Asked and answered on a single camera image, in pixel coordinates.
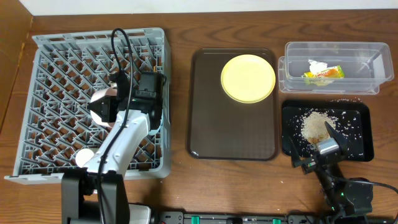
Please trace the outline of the light blue bowl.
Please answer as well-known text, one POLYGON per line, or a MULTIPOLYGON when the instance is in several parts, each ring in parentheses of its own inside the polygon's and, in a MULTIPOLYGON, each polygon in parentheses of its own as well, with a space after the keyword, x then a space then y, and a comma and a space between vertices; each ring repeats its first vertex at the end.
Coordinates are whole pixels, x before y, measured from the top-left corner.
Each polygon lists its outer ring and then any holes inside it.
POLYGON ((151 135, 151 136, 156 135, 160 131, 162 123, 163 123, 162 120, 160 120, 156 124, 154 123, 153 126, 151 126, 151 129, 149 131, 149 135, 151 135))

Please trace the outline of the wooden chopstick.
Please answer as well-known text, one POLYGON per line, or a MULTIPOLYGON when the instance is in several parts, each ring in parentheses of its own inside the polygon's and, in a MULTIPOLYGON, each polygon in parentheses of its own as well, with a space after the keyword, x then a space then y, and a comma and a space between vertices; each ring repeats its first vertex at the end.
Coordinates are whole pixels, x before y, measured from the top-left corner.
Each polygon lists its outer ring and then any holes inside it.
POLYGON ((154 61, 153 71, 157 72, 156 60, 154 59, 153 61, 154 61))

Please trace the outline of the white pink bowl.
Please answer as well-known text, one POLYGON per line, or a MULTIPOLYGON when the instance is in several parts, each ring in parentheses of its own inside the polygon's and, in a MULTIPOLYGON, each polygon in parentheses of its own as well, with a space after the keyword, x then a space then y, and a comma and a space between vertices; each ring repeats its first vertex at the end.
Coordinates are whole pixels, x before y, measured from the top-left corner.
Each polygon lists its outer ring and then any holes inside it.
MULTIPOLYGON (((93 93, 90 102, 92 103, 104 96, 116 96, 116 95, 117 95, 117 89, 115 88, 102 89, 93 93)), ((95 112, 90 111, 90 115, 93 121, 100 126, 106 128, 112 128, 114 126, 114 123, 102 122, 101 118, 95 112)))

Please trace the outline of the green orange snack wrapper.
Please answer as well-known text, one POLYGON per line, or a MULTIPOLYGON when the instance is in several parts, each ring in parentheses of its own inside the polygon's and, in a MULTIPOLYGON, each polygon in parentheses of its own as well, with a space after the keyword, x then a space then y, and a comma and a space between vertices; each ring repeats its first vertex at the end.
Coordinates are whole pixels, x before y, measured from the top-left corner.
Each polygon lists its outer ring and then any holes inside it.
POLYGON ((326 86, 333 83, 333 80, 328 81, 329 78, 344 78, 345 74, 342 68, 337 65, 334 67, 327 67, 325 70, 318 73, 305 72, 303 77, 306 85, 314 84, 317 86, 326 86))

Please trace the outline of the white tissue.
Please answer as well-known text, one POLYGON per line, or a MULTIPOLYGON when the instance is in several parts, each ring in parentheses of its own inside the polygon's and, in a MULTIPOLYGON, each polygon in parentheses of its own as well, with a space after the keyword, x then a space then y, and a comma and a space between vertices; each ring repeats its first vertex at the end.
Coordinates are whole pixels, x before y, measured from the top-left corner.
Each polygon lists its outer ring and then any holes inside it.
POLYGON ((315 60, 309 60, 308 62, 310 64, 309 69, 312 74, 320 73, 328 67, 328 64, 325 62, 318 62, 315 60))

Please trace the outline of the yellow plate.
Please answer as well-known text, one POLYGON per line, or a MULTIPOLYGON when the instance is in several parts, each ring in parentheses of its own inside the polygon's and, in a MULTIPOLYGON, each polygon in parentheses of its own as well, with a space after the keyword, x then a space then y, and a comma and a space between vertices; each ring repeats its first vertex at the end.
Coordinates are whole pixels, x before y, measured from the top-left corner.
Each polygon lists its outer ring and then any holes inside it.
POLYGON ((276 77, 271 64, 264 58, 244 54, 233 57, 221 71, 224 92, 240 103, 258 103, 274 90, 276 77))

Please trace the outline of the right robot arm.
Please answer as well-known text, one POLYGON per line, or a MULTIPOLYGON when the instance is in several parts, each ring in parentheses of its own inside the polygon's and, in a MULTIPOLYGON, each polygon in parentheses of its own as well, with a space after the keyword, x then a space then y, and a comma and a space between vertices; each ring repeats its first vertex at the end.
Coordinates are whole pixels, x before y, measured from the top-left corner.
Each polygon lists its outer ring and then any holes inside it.
POLYGON ((300 158, 289 132, 284 133, 282 142, 290 149, 292 166, 302 168, 304 174, 316 174, 325 200, 335 212, 332 220, 365 216, 373 210, 373 186, 364 178, 343 176, 338 163, 348 157, 350 142, 327 122, 324 125, 330 137, 318 143, 306 159, 300 158))

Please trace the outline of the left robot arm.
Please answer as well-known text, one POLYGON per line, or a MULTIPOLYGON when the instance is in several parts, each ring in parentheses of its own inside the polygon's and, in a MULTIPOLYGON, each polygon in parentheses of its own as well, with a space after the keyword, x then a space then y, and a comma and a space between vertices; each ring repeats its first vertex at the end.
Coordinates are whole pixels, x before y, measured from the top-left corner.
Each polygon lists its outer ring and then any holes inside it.
POLYGON ((111 75, 115 88, 96 91, 88 109, 111 131, 81 168, 62 177, 62 223, 149 223, 150 208, 130 204, 124 177, 136 149, 160 128, 167 77, 141 72, 138 86, 124 72, 111 75))

